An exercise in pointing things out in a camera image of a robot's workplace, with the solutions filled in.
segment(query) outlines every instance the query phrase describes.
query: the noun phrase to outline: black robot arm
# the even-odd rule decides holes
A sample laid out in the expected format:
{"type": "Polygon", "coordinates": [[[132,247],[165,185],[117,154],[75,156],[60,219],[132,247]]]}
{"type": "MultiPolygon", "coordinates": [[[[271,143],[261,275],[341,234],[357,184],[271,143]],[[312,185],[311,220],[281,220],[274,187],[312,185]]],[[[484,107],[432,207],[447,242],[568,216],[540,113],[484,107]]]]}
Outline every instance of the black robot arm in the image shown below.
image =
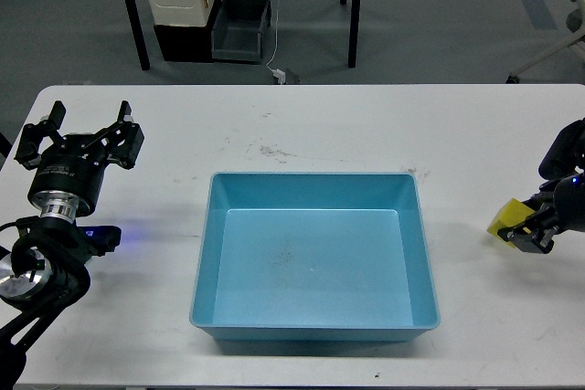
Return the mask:
{"type": "Polygon", "coordinates": [[[30,346],[88,291],[85,263],[120,244],[118,227],[78,227],[76,218],[95,210],[109,163],[134,167],[144,136],[130,114],[123,101],[111,126],[95,134],[61,137],[65,107],[57,101],[46,119],[23,129],[15,158],[26,169],[37,169],[28,200],[41,213],[8,225],[17,228],[19,238],[12,251],[0,247],[0,299],[20,311],[0,329],[0,389],[12,388],[30,346]],[[47,137],[52,145],[40,154],[47,137]]]}
{"type": "Polygon", "coordinates": [[[522,202],[528,214],[516,224],[499,228],[497,235],[522,251],[546,254],[553,248],[555,235],[567,230],[585,232],[583,169],[585,120],[575,121],[561,130],[538,167],[538,173],[547,181],[537,194],[522,202]]]}

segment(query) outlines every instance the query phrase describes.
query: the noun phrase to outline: table surface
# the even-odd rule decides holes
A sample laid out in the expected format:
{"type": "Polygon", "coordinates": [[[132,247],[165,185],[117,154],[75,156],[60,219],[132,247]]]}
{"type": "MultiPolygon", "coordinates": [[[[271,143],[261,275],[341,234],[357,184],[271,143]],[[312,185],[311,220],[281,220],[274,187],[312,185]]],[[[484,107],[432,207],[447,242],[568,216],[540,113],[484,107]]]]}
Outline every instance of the table surface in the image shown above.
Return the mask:
{"type": "MultiPolygon", "coordinates": [[[[43,90],[27,122],[55,100],[63,134],[109,125],[128,100],[145,141],[134,169],[107,169],[79,221],[121,227],[121,245],[90,261],[90,291],[33,345],[20,383],[585,385],[585,236],[540,256],[485,232],[537,191],[558,131],[585,116],[582,86],[66,86],[43,90]],[[220,171],[413,173],[440,326],[409,343],[216,342],[192,326],[220,171]]],[[[1,223],[36,214],[32,177],[6,161],[1,223]]],[[[10,248],[16,232],[1,238],[10,248]]],[[[16,311],[0,305],[4,325],[16,311]]]]}

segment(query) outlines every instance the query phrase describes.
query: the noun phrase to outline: gray plastic crate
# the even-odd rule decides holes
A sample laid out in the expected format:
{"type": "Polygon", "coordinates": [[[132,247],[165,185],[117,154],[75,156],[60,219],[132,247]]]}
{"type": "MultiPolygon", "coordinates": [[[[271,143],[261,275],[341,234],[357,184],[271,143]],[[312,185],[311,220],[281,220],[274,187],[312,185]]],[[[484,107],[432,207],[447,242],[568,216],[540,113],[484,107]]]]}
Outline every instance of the gray plastic crate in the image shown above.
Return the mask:
{"type": "Polygon", "coordinates": [[[260,63],[270,0],[223,0],[211,31],[213,59],[260,63]]]}

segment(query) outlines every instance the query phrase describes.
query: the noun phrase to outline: yellow object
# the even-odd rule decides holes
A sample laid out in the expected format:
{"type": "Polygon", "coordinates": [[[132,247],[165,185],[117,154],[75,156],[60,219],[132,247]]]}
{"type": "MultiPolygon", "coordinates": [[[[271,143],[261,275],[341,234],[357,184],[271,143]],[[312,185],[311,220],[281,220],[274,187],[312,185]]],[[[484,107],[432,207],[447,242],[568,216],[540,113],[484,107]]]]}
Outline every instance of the yellow object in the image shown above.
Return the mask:
{"type": "MultiPolygon", "coordinates": [[[[498,236],[498,230],[520,224],[522,221],[527,219],[527,216],[534,214],[534,212],[535,211],[533,209],[521,201],[512,198],[504,207],[499,210],[494,220],[492,221],[492,224],[490,224],[490,226],[487,228],[487,231],[498,239],[503,240],[498,236]]],[[[509,242],[507,244],[510,247],[513,247],[513,245],[509,242]]]]}

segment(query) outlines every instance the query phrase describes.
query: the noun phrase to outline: light blue plastic bin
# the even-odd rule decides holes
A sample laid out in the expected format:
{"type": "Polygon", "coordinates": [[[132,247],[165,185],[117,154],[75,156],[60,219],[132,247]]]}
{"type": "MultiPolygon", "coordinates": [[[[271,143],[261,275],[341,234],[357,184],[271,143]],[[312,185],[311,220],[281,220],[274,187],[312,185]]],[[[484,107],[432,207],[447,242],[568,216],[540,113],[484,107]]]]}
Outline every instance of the light blue plastic bin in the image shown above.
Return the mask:
{"type": "Polygon", "coordinates": [[[439,313],[411,174],[215,174],[191,322],[218,340],[402,342],[439,313]]]}

